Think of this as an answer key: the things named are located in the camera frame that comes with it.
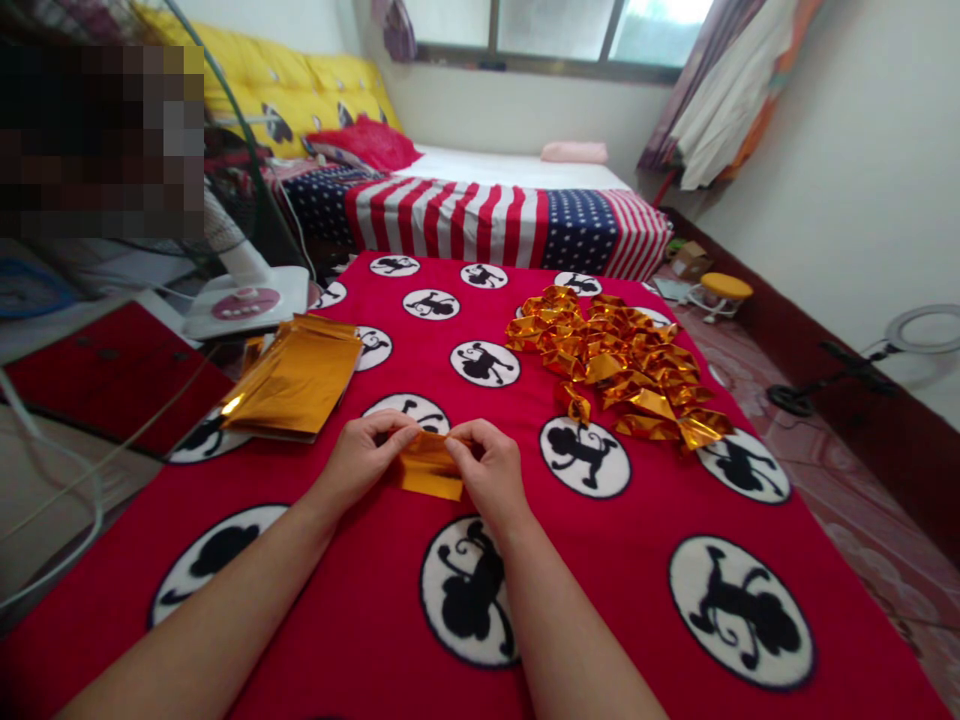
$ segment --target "forearm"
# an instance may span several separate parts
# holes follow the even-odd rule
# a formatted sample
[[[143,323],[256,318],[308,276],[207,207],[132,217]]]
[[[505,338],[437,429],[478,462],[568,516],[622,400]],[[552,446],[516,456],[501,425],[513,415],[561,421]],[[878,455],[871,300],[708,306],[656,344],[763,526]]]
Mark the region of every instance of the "forearm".
[[[223,717],[323,556],[337,519],[308,492],[62,717]]]
[[[537,717],[666,718],[540,523],[530,515],[498,542]]]

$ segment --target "star pattern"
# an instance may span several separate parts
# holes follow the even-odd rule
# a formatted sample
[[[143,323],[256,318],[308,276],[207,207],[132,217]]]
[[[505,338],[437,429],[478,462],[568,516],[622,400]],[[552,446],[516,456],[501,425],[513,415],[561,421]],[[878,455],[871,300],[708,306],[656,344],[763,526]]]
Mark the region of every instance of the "star pattern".
[[[344,196],[356,185],[383,177],[386,176],[371,175],[352,167],[331,166],[284,180],[283,189],[287,191],[304,235],[353,246],[355,243],[347,220]]]
[[[602,275],[619,236],[609,201],[595,190],[548,190],[546,194],[550,227],[541,266]]]

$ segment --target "red tile skirting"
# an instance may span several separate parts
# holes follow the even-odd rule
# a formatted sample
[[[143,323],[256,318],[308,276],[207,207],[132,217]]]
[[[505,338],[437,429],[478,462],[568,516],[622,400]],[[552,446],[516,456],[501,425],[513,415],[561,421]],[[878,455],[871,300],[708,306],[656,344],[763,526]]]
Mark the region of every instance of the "red tile skirting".
[[[818,346],[839,338],[777,292],[673,208],[661,208],[677,237],[696,240],[714,260],[712,271],[749,283],[755,295],[737,321],[796,385],[841,369]],[[847,380],[815,396],[820,416],[873,471],[910,516],[960,567],[960,433],[899,389],[887,398]]]

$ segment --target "hand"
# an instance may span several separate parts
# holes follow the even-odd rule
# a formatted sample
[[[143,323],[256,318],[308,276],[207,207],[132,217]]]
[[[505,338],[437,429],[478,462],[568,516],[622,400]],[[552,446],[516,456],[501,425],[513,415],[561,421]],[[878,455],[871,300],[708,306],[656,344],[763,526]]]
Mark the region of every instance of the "hand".
[[[473,440],[483,447],[479,462],[459,440]],[[502,537],[503,533],[533,517],[523,492],[520,449],[516,442],[492,423],[473,420],[453,428],[445,445],[460,468],[473,504],[494,537]]]
[[[396,432],[377,447],[376,438]],[[417,421],[397,410],[380,410],[343,426],[327,465],[310,489],[318,507],[339,518],[383,475],[387,466],[420,433]]]

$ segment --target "person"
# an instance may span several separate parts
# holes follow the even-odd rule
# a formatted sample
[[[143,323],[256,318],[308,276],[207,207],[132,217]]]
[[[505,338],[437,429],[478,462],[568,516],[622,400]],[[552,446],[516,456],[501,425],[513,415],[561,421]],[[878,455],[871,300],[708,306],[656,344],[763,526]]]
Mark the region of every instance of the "person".
[[[337,523],[420,432],[381,410],[348,422],[313,486],[200,591],[74,698],[59,717],[220,718],[333,540]],[[378,437],[392,433],[378,446]],[[483,449],[474,458],[460,440]],[[486,420],[446,447],[503,558],[536,715],[667,715],[527,504],[516,442]],[[549,603],[541,602],[549,597]]]

